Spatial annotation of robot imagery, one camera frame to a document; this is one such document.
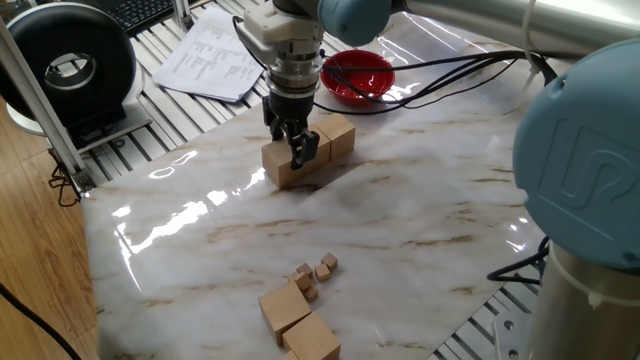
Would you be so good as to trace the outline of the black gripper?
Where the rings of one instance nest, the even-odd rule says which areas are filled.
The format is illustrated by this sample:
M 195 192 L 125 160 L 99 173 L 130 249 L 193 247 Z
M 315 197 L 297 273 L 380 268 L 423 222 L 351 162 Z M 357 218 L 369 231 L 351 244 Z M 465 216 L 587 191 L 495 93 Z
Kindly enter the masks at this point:
M 292 153 L 291 169 L 298 170 L 316 156 L 320 136 L 308 128 L 308 117 L 314 105 L 314 96 L 290 98 L 270 92 L 262 99 L 263 120 L 273 141 L 283 139 Z

